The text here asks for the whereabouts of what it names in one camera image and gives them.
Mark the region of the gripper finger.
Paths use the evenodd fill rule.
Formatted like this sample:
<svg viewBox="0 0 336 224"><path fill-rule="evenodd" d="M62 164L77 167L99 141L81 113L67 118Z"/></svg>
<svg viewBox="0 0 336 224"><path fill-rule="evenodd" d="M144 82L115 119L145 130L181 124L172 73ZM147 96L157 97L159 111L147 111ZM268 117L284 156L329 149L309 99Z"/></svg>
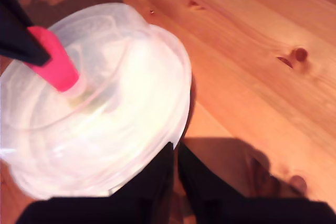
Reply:
<svg viewBox="0 0 336 224"><path fill-rule="evenodd" d="M33 23L17 6L1 3L1 55L42 66L50 55L28 30Z"/></svg>
<svg viewBox="0 0 336 224"><path fill-rule="evenodd" d="M174 150L167 143L136 176L112 195L113 202L126 208L151 208L171 186Z"/></svg>
<svg viewBox="0 0 336 224"><path fill-rule="evenodd" d="M1 4L18 20L24 27L33 26L33 22L27 16L17 0L1 0Z"/></svg>
<svg viewBox="0 0 336 224"><path fill-rule="evenodd" d="M211 172L186 145L180 146L180 180L193 206L239 208L249 199Z"/></svg>

